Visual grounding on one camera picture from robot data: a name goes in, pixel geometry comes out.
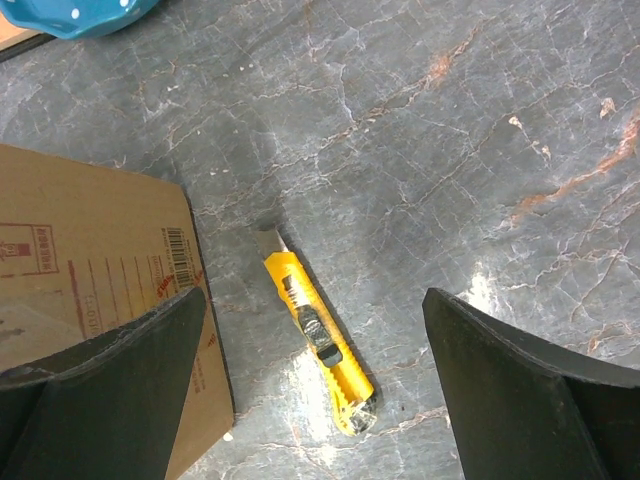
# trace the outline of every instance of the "gray marble countertop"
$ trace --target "gray marble countertop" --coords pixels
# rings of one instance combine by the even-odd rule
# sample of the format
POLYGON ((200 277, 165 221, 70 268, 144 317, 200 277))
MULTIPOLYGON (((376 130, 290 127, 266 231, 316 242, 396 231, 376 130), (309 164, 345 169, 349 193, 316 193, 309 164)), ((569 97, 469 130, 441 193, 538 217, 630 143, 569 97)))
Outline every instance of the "gray marble countertop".
POLYGON ((459 479, 430 286, 640 366, 640 4, 166 0, 0 65, 0 141, 179 182, 237 408, 185 479, 459 479), (383 402, 333 426, 261 263, 286 230, 383 402))

